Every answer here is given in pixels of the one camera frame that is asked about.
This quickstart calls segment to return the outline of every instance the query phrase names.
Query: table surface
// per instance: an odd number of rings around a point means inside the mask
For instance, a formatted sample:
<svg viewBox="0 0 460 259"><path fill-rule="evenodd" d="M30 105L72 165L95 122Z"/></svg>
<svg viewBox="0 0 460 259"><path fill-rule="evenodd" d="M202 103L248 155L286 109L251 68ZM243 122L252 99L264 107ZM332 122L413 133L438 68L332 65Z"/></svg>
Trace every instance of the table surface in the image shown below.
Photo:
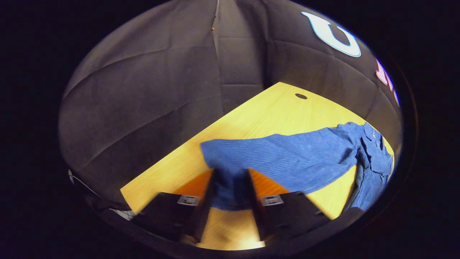
<svg viewBox="0 0 460 259"><path fill-rule="evenodd" d="M172 193L199 174L209 170L200 143L213 139L252 139L272 134L293 135L335 128L338 124L366 121L346 108L307 90L277 83L232 110L215 123L172 151L123 188L134 213L140 212L158 192ZM388 142L389 154L394 153ZM326 216L340 215L354 188L356 165L333 183L307 195ZM211 208L201 243L197 246L219 250L263 247L251 210L237 212Z"/></svg>

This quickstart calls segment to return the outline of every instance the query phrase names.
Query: denim shirt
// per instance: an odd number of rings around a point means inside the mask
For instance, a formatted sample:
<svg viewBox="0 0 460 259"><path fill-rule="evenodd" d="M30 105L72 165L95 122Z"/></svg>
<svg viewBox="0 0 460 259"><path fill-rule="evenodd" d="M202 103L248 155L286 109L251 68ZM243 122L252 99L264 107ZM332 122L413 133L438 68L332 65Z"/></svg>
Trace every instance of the denim shirt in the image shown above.
<svg viewBox="0 0 460 259"><path fill-rule="evenodd" d="M248 168L291 192L309 194L356 164L356 189L344 209L367 210L382 192L393 163L382 135L368 123L348 122L295 135L217 139L203 142L201 149L206 164L217 174L213 207L228 211L250 208L251 194L244 181Z"/></svg>

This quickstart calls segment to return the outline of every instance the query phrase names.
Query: wooden table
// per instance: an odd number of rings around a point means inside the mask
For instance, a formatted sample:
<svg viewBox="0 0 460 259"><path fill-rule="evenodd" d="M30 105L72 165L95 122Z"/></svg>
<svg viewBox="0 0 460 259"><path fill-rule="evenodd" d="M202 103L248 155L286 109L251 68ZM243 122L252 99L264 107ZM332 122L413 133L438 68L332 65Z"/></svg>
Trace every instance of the wooden table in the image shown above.
<svg viewBox="0 0 460 259"><path fill-rule="evenodd" d="M308 99L301 99L302 94ZM207 171L200 143L213 139L252 139L272 134L292 135L366 121L344 107L309 91L277 83L232 110L172 151L121 189L138 213L158 192L171 193ZM393 150L385 140L388 153ZM354 187L356 166L328 186L307 195L329 218L340 215ZM240 250L263 247L251 210L228 212L211 208L199 247Z"/></svg>

